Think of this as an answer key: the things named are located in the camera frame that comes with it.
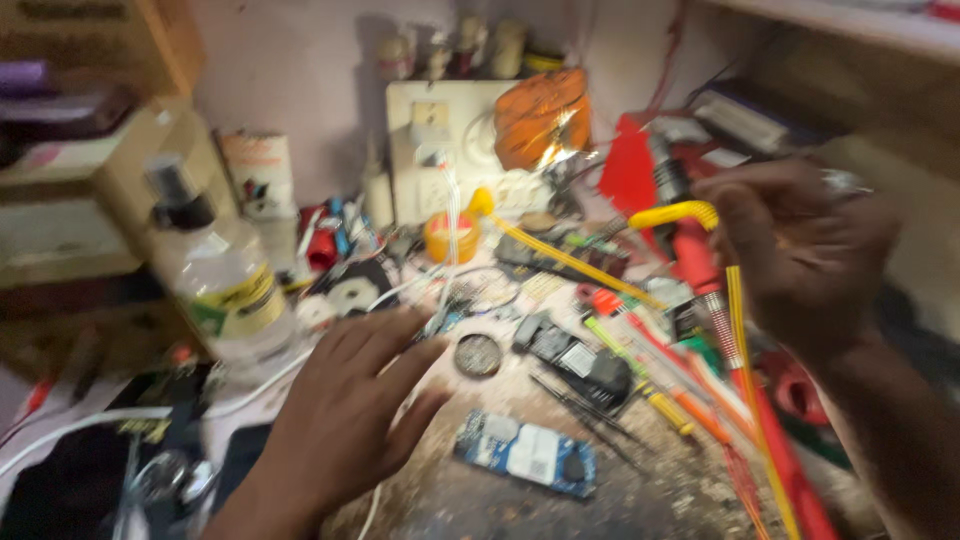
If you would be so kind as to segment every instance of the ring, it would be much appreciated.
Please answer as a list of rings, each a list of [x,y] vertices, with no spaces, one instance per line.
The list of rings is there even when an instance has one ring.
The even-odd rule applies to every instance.
[[[850,171],[840,169],[821,169],[824,184],[834,198],[846,199],[856,195],[874,193],[871,187],[863,184],[863,179]]]

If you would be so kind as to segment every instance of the yellow label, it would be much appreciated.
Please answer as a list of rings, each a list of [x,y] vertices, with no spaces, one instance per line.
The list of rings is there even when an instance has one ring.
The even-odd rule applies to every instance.
[[[189,301],[190,316],[201,332],[224,339],[258,333],[279,318],[284,307],[283,294],[266,263],[242,283]]]

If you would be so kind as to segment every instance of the shelf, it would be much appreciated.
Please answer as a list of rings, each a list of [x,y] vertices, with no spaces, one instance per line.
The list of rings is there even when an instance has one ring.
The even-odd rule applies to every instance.
[[[835,6],[818,0],[704,1],[960,65],[960,23],[922,14]]]

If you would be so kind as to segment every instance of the dirty table surface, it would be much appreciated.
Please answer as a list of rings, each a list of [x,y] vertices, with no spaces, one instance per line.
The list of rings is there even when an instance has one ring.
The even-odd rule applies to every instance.
[[[492,244],[491,239],[463,268],[492,264]],[[412,277],[410,271],[408,267],[405,277]],[[649,273],[650,268],[641,266],[632,271],[642,276]],[[572,307],[575,283],[554,284],[559,288],[543,299],[521,295],[516,304],[519,310],[549,308],[556,323],[594,342],[595,338],[580,326]],[[423,292],[411,287],[406,292],[407,299],[418,298]],[[431,368],[421,384],[439,381],[454,390],[455,395],[437,415],[407,466],[383,483],[383,496],[368,539],[756,538],[750,519],[732,490],[721,449],[702,430],[694,431],[695,442],[684,441],[648,404],[642,400],[632,401],[625,407],[621,423],[642,438],[653,452],[630,441],[618,440],[644,465],[646,473],[639,473],[617,458],[530,380],[528,374],[540,368],[540,361],[511,352],[510,343],[518,323],[518,320],[497,320],[492,314],[486,314],[463,320],[450,330],[448,336],[453,343],[469,333],[492,336],[504,352],[502,365],[492,377],[469,379],[454,366],[451,347]],[[237,429],[272,421],[291,380],[292,377],[288,377],[235,414],[204,423],[204,444],[210,457],[216,462],[223,459],[229,437]],[[71,418],[102,410],[103,404],[109,401],[108,393],[98,396],[96,401],[89,411],[73,410]],[[597,487],[592,497],[579,500],[528,481],[501,477],[454,458],[456,430],[474,408],[512,416],[521,422],[592,442],[597,451]],[[51,420],[31,427],[22,440],[34,440],[59,422]],[[20,450],[18,446],[10,445],[2,454],[9,457]],[[773,538],[782,538],[779,514],[772,504],[756,453],[741,451],[751,459],[767,527]],[[39,462],[48,452],[49,448],[32,454],[17,468]],[[870,530],[876,525],[876,517],[851,475],[804,453],[801,458],[804,462],[815,461],[808,473],[814,483],[826,490],[828,505],[837,515],[853,522],[854,530]],[[14,478],[15,474],[11,474],[0,480],[3,497],[9,493]],[[328,519],[322,528],[322,538],[357,538],[367,519],[371,499],[371,494],[367,494]],[[134,518],[131,538],[146,537],[138,521]]]

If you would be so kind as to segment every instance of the orange bag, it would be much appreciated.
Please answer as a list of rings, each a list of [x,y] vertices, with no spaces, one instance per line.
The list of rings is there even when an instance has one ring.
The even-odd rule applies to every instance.
[[[506,170],[535,171],[583,151],[590,140],[587,73],[548,71],[496,100],[493,148]]]

